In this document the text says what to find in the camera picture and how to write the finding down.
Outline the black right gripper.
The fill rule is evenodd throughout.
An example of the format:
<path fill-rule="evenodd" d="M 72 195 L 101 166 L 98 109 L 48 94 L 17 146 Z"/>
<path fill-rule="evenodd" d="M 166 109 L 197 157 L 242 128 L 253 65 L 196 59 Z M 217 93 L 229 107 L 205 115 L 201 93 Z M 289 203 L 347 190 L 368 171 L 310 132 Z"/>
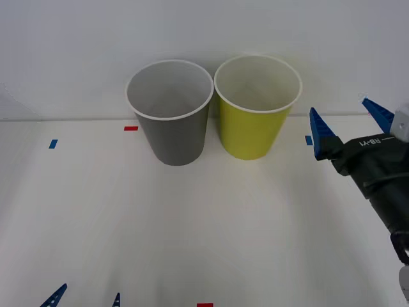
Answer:
<path fill-rule="evenodd" d="M 343 143 L 315 108 L 309 121 L 317 161 L 331 160 L 336 171 L 350 176 L 366 199 L 388 185 L 408 188 L 408 143 L 391 136 L 394 113 L 376 102 L 363 99 L 362 105 L 385 134 L 352 139 Z"/>

